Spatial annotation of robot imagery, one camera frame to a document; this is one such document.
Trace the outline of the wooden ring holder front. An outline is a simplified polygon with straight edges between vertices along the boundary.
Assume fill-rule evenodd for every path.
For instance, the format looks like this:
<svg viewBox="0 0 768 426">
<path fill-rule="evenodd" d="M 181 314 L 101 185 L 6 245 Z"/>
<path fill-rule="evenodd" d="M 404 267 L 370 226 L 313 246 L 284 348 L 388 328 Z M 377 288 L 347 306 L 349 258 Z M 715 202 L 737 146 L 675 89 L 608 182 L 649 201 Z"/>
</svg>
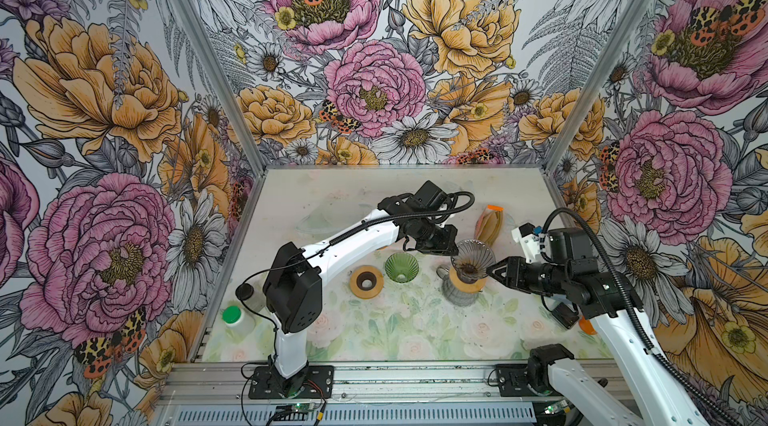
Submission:
<svg viewBox="0 0 768 426">
<path fill-rule="evenodd" d="M 481 278 L 475 282 L 467 283 L 458 277 L 455 269 L 449 270 L 449 281 L 458 290 L 466 294 L 477 294 L 481 292 L 487 282 L 487 278 Z"/>
</svg>

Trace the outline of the clear grey glass dripper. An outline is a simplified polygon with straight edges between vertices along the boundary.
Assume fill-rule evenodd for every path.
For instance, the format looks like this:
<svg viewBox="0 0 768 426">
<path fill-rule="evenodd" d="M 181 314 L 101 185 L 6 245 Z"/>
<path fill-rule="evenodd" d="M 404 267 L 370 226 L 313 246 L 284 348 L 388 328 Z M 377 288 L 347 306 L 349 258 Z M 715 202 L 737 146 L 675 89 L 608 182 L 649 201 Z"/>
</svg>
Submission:
<svg viewBox="0 0 768 426">
<path fill-rule="evenodd" d="M 457 254 L 451 258 L 451 264 L 460 281 L 473 284 L 487 277 L 487 270 L 496 264 L 496 257 L 485 243 L 463 240 L 457 244 Z"/>
</svg>

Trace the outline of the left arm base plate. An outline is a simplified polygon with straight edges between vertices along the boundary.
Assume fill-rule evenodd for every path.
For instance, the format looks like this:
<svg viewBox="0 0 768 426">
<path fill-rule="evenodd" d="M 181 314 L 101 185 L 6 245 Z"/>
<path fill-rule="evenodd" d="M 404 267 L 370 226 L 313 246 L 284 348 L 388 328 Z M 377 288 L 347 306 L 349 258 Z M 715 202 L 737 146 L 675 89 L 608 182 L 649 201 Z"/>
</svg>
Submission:
<svg viewBox="0 0 768 426">
<path fill-rule="evenodd" d="M 274 365 L 258 366 L 251 376 L 248 398 L 251 400 L 330 399 L 334 385 L 333 366 L 305 365 L 296 375 L 286 378 Z"/>
</svg>

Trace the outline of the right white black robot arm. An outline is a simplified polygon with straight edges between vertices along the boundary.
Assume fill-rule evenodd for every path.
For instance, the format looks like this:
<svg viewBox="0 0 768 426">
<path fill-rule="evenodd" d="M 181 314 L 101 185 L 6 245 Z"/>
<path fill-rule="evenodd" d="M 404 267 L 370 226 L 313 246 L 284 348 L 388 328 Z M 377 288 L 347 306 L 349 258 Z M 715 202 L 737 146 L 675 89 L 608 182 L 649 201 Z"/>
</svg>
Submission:
<svg viewBox="0 0 768 426">
<path fill-rule="evenodd" d="M 500 394 L 558 394 L 594 425 L 706 424 L 631 285 L 619 272 L 600 271 L 589 234 L 579 229 L 543 234 L 525 224 L 512 232 L 523 254 L 500 261 L 487 274 L 508 289 L 559 297 L 574 306 L 609 347 L 636 410 L 601 386 L 561 344 L 534 348 L 525 367 L 501 366 Z"/>
</svg>

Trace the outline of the orange coffee filter pack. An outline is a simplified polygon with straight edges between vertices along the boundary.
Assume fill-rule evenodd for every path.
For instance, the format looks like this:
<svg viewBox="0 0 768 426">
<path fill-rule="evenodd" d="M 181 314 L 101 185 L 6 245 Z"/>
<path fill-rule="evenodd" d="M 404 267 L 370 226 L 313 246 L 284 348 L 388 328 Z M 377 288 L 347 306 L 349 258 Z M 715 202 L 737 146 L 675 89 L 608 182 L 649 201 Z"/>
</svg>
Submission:
<svg viewBox="0 0 768 426">
<path fill-rule="evenodd" d="M 504 220 L 504 209 L 488 205 L 476 222 L 474 239 L 492 247 L 500 235 Z"/>
</svg>

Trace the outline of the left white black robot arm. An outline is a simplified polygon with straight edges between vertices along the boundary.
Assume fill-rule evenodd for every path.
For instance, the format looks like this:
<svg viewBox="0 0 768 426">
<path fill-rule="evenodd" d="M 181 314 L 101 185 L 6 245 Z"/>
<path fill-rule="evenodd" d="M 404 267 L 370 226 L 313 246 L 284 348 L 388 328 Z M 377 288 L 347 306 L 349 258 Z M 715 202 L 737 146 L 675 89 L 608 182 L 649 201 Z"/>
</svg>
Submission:
<svg viewBox="0 0 768 426">
<path fill-rule="evenodd" d="M 306 333 L 320 316 L 323 289 L 370 253 L 399 241 L 423 255 L 454 256 L 458 230 L 446 222 L 475 202 L 470 192 L 446 193 L 431 181 L 415 193 L 384 198 L 366 217 L 321 242 L 280 247 L 262 292 L 277 325 L 269 363 L 281 380 L 306 375 Z"/>
</svg>

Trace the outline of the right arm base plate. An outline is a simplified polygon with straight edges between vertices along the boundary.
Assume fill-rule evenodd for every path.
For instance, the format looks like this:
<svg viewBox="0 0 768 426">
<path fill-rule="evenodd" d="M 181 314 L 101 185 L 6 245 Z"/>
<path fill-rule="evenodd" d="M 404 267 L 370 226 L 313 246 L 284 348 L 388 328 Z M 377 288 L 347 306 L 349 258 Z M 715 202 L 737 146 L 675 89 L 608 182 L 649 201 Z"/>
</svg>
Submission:
<svg viewBox="0 0 768 426">
<path fill-rule="evenodd" d="M 501 397 L 560 396 L 548 378 L 548 365 L 499 364 L 493 371 Z"/>
</svg>

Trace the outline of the clear grey glass carafe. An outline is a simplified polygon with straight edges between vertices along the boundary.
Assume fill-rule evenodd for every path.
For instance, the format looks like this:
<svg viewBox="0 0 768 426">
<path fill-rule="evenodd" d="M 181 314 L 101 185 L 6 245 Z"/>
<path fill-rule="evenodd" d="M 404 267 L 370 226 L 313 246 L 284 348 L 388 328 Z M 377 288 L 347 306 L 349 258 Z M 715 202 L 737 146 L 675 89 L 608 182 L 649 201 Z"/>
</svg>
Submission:
<svg viewBox="0 0 768 426">
<path fill-rule="evenodd" d="M 441 292 L 444 298 L 451 304 L 458 307 L 467 307 L 474 304 L 480 297 L 481 292 L 477 294 L 466 294 L 458 291 L 449 281 L 450 269 L 455 268 L 449 266 L 440 266 L 437 269 L 437 275 L 442 280 Z"/>
</svg>

